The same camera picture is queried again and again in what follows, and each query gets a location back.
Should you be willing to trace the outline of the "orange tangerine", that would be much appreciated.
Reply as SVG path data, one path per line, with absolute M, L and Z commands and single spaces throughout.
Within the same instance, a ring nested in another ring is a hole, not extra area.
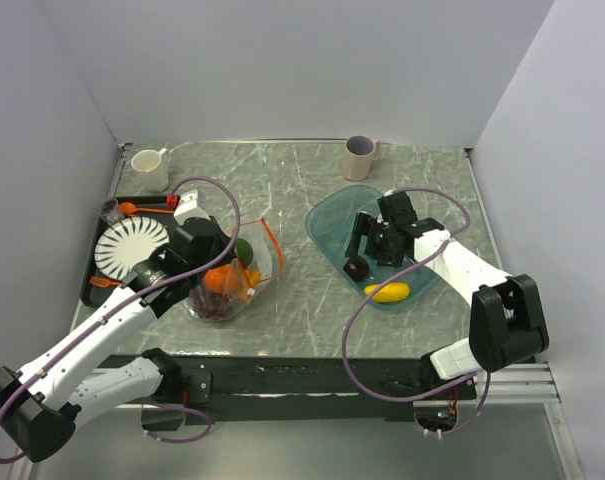
M 236 270 L 231 264 L 208 270 L 204 276 L 204 284 L 216 294 L 231 294 L 241 286 Z

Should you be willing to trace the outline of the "dark avocado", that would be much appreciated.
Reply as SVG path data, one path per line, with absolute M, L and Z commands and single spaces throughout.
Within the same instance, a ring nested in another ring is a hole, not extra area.
M 343 271 L 354 282 L 361 282 L 369 274 L 369 264 L 363 257 L 353 256 L 346 261 Z

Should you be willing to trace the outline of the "green lime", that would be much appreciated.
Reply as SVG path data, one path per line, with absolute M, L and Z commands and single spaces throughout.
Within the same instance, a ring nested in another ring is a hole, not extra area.
M 235 251 L 238 261 L 243 267 L 248 267 L 253 262 L 254 250 L 247 240 L 238 238 L 235 243 Z

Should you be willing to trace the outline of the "clear zip top bag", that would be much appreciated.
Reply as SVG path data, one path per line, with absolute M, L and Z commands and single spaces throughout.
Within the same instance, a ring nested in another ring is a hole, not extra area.
M 254 297 L 250 302 L 245 303 L 242 301 L 234 301 L 231 298 L 233 293 L 224 294 L 230 298 L 229 309 L 226 316 L 221 320 L 204 320 L 197 318 L 190 313 L 188 308 L 188 296 L 185 300 L 185 306 L 187 312 L 192 318 L 202 322 L 213 323 L 229 321 L 238 315 L 242 310 L 244 310 L 272 281 L 274 281 L 282 273 L 285 267 L 285 257 L 277 237 L 264 217 L 260 218 L 259 220 L 243 223 L 239 228 L 238 238 L 247 240 L 253 247 L 253 262 L 248 267 L 243 267 L 238 261 L 234 246 L 233 253 L 235 254 L 235 257 L 229 264 L 231 264 L 236 270 L 241 285 L 249 284 L 249 273 L 252 270 L 260 271 L 261 280 L 253 287 L 255 289 Z M 205 287 L 204 276 L 200 285 L 196 288 Z

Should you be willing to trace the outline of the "purple grape bunch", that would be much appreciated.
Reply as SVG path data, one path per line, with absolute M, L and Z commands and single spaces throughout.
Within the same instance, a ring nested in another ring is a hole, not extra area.
M 230 298 L 227 295 L 212 292 L 206 287 L 194 288 L 189 294 L 188 308 L 197 318 L 221 320 L 227 314 L 229 302 Z

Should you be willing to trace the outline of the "yellow lemon piece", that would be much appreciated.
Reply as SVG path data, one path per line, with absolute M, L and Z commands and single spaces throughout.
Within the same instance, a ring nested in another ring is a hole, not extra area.
M 261 274 L 259 270 L 252 270 L 249 273 L 249 284 L 254 287 L 255 285 L 257 285 L 261 280 Z

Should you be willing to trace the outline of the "small orange pumpkin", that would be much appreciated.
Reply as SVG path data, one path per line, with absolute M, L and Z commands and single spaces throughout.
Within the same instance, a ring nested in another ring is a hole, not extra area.
M 254 295 L 255 295 L 255 289 L 250 284 L 244 284 L 244 285 L 241 285 L 240 287 L 238 287 L 233 292 L 233 294 L 231 295 L 231 298 L 234 301 L 242 301 L 242 302 L 248 303 L 252 300 Z

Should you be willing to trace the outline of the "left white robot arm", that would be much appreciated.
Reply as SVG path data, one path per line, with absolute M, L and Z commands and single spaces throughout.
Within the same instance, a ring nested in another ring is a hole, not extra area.
M 184 300 L 208 270 L 230 263 L 238 232 L 226 235 L 212 218 L 186 220 L 58 344 L 18 370 L 1 367 L 0 464 L 45 460 L 81 426 L 133 400 L 180 410 L 187 378 L 158 348 L 92 372 L 122 340 Z

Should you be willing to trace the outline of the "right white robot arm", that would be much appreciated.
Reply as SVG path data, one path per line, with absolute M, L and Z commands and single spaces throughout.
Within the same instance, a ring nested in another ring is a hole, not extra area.
M 548 348 L 548 330 L 533 278 L 492 266 L 440 222 L 419 217 L 406 190 L 386 192 L 377 205 L 376 216 L 357 214 L 347 257 L 363 250 L 391 267 L 410 259 L 406 273 L 431 270 L 470 308 L 467 336 L 420 360 L 419 384 L 427 396 L 442 398 L 458 378 L 480 370 L 493 373 Z

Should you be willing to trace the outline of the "teal plastic food container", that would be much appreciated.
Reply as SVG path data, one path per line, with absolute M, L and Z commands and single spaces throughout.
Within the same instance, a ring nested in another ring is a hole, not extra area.
M 345 252 L 357 214 L 363 211 L 371 216 L 377 216 L 379 214 L 377 200 L 381 196 L 381 192 L 367 185 L 348 186 L 319 202 L 306 217 L 305 227 L 311 240 L 361 298 L 365 297 L 365 287 L 381 283 L 412 264 L 410 259 L 405 258 L 400 267 L 379 266 L 374 259 L 364 253 L 366 238 L 363 238 L 358 254 L 369 265 L 368 275 L 364 280 L 356 282 L 343 270 L 348 259 Z M 423 267 L 403 275 L 398 282 L 406 283 L 410 287 L 410 294 L 406 299 L 393 303 L 371 302 L 370 306 L 393 313 L 407 311 L 418 299 L 440 283 L 441 279 L 434 272 Z

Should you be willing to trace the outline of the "white striped plate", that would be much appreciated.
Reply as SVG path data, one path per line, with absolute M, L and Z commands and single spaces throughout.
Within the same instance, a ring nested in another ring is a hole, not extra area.
M 100 236 L 94 249 L 95 264 L 108 278 L 123 280 L 135 265 L 168 242 L 168 230 L 158 220 L 126 218 Z

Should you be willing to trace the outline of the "beige mug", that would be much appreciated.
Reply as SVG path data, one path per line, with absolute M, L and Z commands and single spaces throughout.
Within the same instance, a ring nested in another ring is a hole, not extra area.
M 363 135 L 348 138 L 342 162 L 343 176 L 353 182 L 365 180 L 380 151 L 380 141 Z

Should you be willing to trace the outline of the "orange plastic spoon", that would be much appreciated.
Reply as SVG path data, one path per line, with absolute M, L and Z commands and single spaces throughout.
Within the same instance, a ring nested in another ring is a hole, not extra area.
M 120 207 L 120 210 L 125 215 L 134 215 L 136 213 L 155 213 L 155 214 L 173 214 L 174 213 L 174 211 L 172 209 L 138 206 L 132 202 L 122 202 L 119 204 L 119 207 Z

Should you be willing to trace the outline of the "white cup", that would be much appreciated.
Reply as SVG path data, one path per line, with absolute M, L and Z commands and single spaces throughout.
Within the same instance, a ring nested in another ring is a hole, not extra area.
M 166 148 L 142 150 L 131 159 L 131 167 L 138 175 L 143 187 L 150 192 L 163 192 L 169 186 Z

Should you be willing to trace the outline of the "black tray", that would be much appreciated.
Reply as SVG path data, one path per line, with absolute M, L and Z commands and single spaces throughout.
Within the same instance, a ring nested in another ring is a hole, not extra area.
M 120 196 L 116 199 L 118 200 L 119 204 L 122 202 L 132 202 L 138 206 L 169 209 L 169 207 L 166 205 L 165 195 Z M 177 223 L 173 218 L 173 214 L 136 213 L 132 216 L 127 216 L 126 218 L 132 217 L 148 217 L 158 220 L 168 230 L 169 235 L 172 234 L 174 229 L 177 227 Z M 99 288 L 89 284 L 89 279 L 91 276 L 108 278 L 97 268 L 95 264 L 94 249 L 100 236 L 109 227 L 110 226 L 108 226 L 101 218 L 98 218 L 80 294 L 80 299 L 82 303 L 87 307 L 98 307 L 102 302 L 107 299 L 108 295 L 115 288 Z

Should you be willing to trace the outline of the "clear small glass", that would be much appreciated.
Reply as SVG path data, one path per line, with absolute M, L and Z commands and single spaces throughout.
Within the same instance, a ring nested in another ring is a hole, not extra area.
M 125 218 L 116 198 L 110 197 L 103 202 L 100 207 L 100 218 L 108 226 L 115 225 Z

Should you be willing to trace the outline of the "orange plastic fork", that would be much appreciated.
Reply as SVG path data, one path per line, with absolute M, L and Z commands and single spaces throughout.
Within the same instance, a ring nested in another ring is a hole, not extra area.
M 89 284 L 99 288 L 110 288 L 119 286 L 121 282 L 105 277 L 91 276 L 89 279 Z

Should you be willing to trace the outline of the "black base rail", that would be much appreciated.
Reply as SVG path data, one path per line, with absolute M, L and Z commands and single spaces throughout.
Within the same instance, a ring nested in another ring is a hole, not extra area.
M 410 422 L 411 401 L 473 400 L 475 385 L 447 386 L 418 359 L 169 355 L 159 358 L 180 382 L 157 401 L 200 410 L 216 422 L 382 418 Z

